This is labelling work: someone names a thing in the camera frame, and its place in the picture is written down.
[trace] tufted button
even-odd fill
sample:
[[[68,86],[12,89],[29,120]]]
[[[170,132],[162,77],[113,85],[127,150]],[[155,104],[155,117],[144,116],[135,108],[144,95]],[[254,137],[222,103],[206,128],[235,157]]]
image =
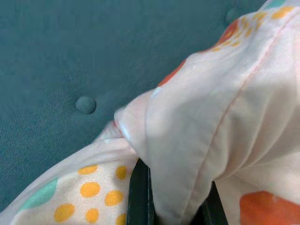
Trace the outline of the tufted button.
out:
[[[76,101],[76,108],[78,111],[84,114],[91,114],[96,109],[96,101],[91,97],[85,97],[85,96],[80,97]]]
[[[227,11],[225,15],[225,24],[228,26],[231,24],[234,20],[239,18],[242,15],[242,13],[237,8],[231,8]]]

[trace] seam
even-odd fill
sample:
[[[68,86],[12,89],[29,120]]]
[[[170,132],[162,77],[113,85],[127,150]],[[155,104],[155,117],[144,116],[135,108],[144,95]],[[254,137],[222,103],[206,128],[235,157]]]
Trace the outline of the seam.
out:
[[[222,123],[223,123],[223,120],[224,120],[225,116],[227,115],[227,113],[229,112],[229,110],[231,109],[231,107],[234,105],[234,103],[236,102],[236,100],[241,96],[242,91],[245,89],[245,87],[246,87],[246,85],[249,83],[249,81],[250,81],[253,77],[255,77],[255,72],[260,68],[261,64],[264,62],[264,60],[266,59],[266,57],[267,57],[268,54],[270,53],[270,50],[273,48],[274,43],[277,41],[280,32],[287,26],[287,24],[288,24],[288,23],[289,23],[296,15],[297,15],[297,14],[291,16],[291,18],[288,19],[288,20],[285,22],[285,24],[278,30],[277,34],[275,35],[275,38],[274,38],[273,41],[270,43],[268,49],[267,49],[266,52],[264,53],[264,56],[263,56],[262,59],[258,62],[258,64],[255,66],[255,68],[252,70],[252,72],[250,72],[249,75],[245,78],[245,80],[244,80],[244,82],[242,83],[242,85],[241,85],[241,87],[240,87],[240,89],[239,89],[237,95],[233,98],[233,100],[231,101],[231,103],[229,104],[229,106],[226,108],[225,112],[224,112],[223,115],[221,116],[221,119],[220,119],[220,121],[219,121],[219,123],[218,123],[218,125],[217,125],[217,128],[216,128],[216,130],[215,130],[215,132],[214,132],[214,134],[213,134],[213,136],[212,136],[212,139],[211,139],[209,148],[208,148],[208,150],[207,150],[207,152],[206,152],[206,155],[204,156],[203,163],[201,164],[201,166],[200,166],[200,168],[199,168],[199,170],[198,170],[198,173],[197,173],[197,176],[196,176],[196,179],[195,179],[194,186],[193,186],[193,188],[192,188],[190,197],[189,197],[189,199],[188,199],[187,205],[185,206],[185,208],[184,208],[184,210],[183,210],[183,214],[182,214],[182,216],[181,216],[181,218],[180,218],[180,223],[182,222],[183,215],[186,214],[186,210],[187,210],[187,208],[188,208],[188,206],[189,206],[189,204],[190,204],[191,198],[192,198],[193,193],[194,193],[194,191],[195,191],[195,187],[196,187],[196,184],[197,184],[198,176],[199,176],[200,171],[201,171],[201,169],[202,169],[202,167],[203,167],[203,165],[204,165],[204,162],[205,162],[205,160],[206,160],[206,158],[207,158],[207,156],[208,156],[208,153],[209,153],[209,151],[210,151],[210,149],[211,149],[211,147],[212,147],[212,144],[214,143],[214,140],[215,140],[215,138],[216,138],[216,136],[217,136],[217,134],[218,134],[218,131],[219,131],[219,129],[220,129]]]

